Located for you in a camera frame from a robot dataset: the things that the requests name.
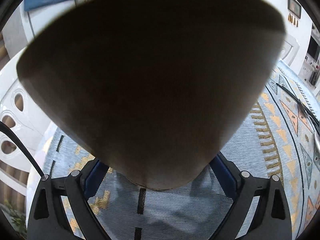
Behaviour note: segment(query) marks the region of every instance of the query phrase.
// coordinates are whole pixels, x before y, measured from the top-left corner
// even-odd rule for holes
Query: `black metal frame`
[[[209,240],[233,240],[247,216],[252,199],[260,196],[253,220],[242,240],[291,239],[291,219],[287,199],[277,176],[270,179],[253,177],[239,169],[219,153],[211,162],[226,196],[234,202]],[[27,239],[76,240],[64,211],[61,196],[67,196],[76,221],[85,239],[111,240],[87,203],[96,194],[108,166],[96,158],[81,171],[67,177],[44,175],[36,190],[28,221]]]

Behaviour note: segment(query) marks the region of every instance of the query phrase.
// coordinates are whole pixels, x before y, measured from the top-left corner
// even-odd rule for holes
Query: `black wire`
[[[30,154],[30,152],[28,152],[26,147],[19,140],[19,138],[15,135],[15,133],[1,121],[0,121],[0,132],[3,132],[6,136],[8,136],[10,138],[10,140],[12,140],[15,143],[15,145],[23,152],[23,154],[28,158],[28,160],[34,166],[36,171],[42,177],[44,175],[44,173],[41,170],[41,168],[39,167],[38,163],[36,163],[35,159]]]
[[[281,89],[283,89],[286,93],[288,93],[292,99],[294,99],[298,105],[300,105],[300,107],[302,107],[302,109],[305,111],[305,113],[307,114],[307,117],[309,118],[309,120],[313,123],[317,133],[320,135],[320,122],[319,120],[315,117],[315,115],[310,111],[309,108],[307,108],[300,99],[298,99],[294,94],[292,94],[289,90],[287,90],[286,87],[280,85],[279,83],[276,83],[278,87],[280,87]]]

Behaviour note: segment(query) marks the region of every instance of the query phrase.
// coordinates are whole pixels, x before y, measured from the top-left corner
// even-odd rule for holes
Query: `silver screw head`
[[[49,175],[48,174],[44,174],[42,177],[41,177],[41,180],[42,181],[45,181],[49,178]]]
[[[73,176],[73,177],[76,177],[79,174],[80,174],[80,171],[78,171],[78,170],[71,171],[71,176]]]
[[[248,177],[250,176],[250,173],[247,172],[247,171],[242,171],[242,172],[241,172],[241,175],[242,175],[242,177],[244,177],[244,178],[248,178]]]
[[[277,175],[273,175],[273,176],[272,176],[272,179],[273,179],[274,181],[278,181],[278,180],[279,180],[279,177],[278,177]]]

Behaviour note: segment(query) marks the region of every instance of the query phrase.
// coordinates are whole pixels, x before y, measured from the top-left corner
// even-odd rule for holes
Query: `oval cutout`
[[[3,118],[2,118],[2,122],[8,126],[9,128],[12,128],[12,127],[15,127],[16,125],[16,122],[12,119],[11,116],[8,116],[8,115],[5,115]]]
[[[16,145],[12,142],[9,142],[9,141],[4,141],[1,144],[1,150],[5,154],[10,154],[10,153],[14,152],[16,148],[17,148]]]
[[[23,97],[21,94],[17,94],[14,98],[14,104],[22,112],[23,111]]]

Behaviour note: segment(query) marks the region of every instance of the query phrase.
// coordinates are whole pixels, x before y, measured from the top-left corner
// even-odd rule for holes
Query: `framed picture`
[[[292,11],[299,19],[301,18],[301,5],[296,0],[288,0],[288,10]]]

